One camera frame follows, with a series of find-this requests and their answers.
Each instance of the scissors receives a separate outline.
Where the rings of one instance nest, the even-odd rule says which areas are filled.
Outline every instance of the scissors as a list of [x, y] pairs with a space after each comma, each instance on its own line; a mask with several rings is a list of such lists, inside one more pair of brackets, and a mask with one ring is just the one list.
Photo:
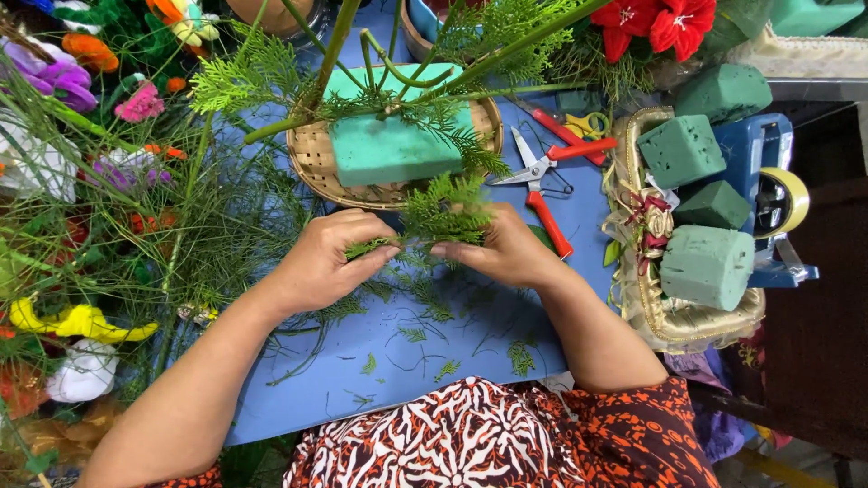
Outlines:
[[557, 161], [550, 159], [547, 155], [536, 159], [533, 151], [530, 150], [530, 146], [528, 146], [528, 143], [524, 140], [518, 130], [514, 127], [510, 127], [510, 129], [512, 129], [512, 135], [516, 138], [518, 154], [522, 157], [524, 169], [519, 169], [510, 176], [504, 176], [504, 178], [487, 181], [485, 184], [509, 185], [512, 183], [527, 183], [528, 198], [524, 201], [524, 204], [533, 208], [536, 211], [536, 214], [539, 215], [540, 221], [542, 221], [542, 226], [545, 228], [546, 232], [549, 233], [551, 241], [555, 244], [557, 255], [563, 260], [573, 253], [573, 247], [563, 236], [561, 229], [557, 226], [557, 222], [555, 222], [554, 215], [551, 214], [549, 206], [546, 204], [545, 200], [543, 200], [542, 197], [545, 190], [543, 190], [543, 186], [540, 184], [540, 180], [543, 178], [546, 171], [549, 168], [557, 167]]
[[579, 137], [587, 137], [592, 141], [599, 141], [609, 128], [608, 117], [600, 112], [591, 112], [584, 117], [574, 117], [566, 114], [567, 121], [563, 124], [573, 134]]
[[564, 123], [567, 123], [567, 117], [572, 117], [572, 115], [551, 114], [542, 106], [537, 105], [536, 103], [526, 102], [512, 95], [507, 96], [507, 98], [515, 105], [517, 105], [520, 109], [530, 114], [530, 116], [532, 116], [535, 121], [539, 122], [540, 125], [552, 131], [564, 142], [569, 144], [569, 148], [558, 148], [557, 146], [552, 146], [551, 148], [549, 148], [549, 150], [546, 152], [546, 155], [549, 157], [549, 159], [553, 161], [569, 159], [571, 157], [583, 155], [595, 165], [602, 166], [603, 162], [606, 161], [606, 155], [603, 154], [602, 151], [605, 149], [614, 148], [618, 145], [617, 141], [612, 139], [611, 137], [604, 137], [602, 139], [598, 137], [597, 139], [599, 139], [599, 141], [593, 142], [587, 142], [583, 140], [583, 135], [577, 134], [568, 126], [563, 125]]

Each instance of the person's right hand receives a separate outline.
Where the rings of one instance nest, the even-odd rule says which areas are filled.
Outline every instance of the person's right hand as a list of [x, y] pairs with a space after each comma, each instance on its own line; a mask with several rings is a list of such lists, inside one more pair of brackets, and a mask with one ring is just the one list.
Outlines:
[[485, 246], [439, 242], [431, 253], [456, 260], [513, 287], [539, 288], [557, 283], [571, 269], [530, 232], [509, 203], [489, 207], [491, 226]]

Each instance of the clay pot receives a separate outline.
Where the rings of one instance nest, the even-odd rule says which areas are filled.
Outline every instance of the clay pot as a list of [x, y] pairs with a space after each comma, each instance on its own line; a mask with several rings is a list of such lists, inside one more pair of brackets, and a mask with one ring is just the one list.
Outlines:
[[[274, 36], [291, 36], [299, 31], [299, 24], [290, 15], [289, 10], [280, 0], [266, 0], [268, 5], [262, 14], [260, 25], [267, 34]], [[302, 17], [307, 18], [313, 7], [313, 0], [290, 0]], [[256, 14], [260, 12], [260, 0], [227, 0], [235, 15], [246, 23], [253, 23]]]

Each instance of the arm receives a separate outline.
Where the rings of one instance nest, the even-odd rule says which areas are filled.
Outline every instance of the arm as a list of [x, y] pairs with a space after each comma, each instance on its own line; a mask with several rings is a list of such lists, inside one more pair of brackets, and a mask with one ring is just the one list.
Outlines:
[[614, 392], [666, 379], [666, 369], [648, 345], [530, 232], [512, 206], [498, 203], [492, 211], [485, 247], [444, 242], [431, 252], [506, 284], [534, 288], [582, 389]]
[[398, 253], [382, 246], [347, 263], [349, 244], [393, 235], [360, 209], [311, 221], [274, 271], [227, 308], [121, 416], [76, 486], [137, 486], [210, 468], [268, 334], [294, 313], [331, 305]]

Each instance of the patterned dress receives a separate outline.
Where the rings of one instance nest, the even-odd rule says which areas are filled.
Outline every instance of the patterned dress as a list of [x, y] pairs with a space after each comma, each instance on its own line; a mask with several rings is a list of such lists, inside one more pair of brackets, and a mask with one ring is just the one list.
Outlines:
[[[471, 376], [390, 411], [310, 429], [284, 487], [716, 488], [693, 416], [683, 379], [608, 394], [566, 392], [562, 402], [537, 384]], [[151, 485], [166, 486], [222, 484], [215, 466]]]

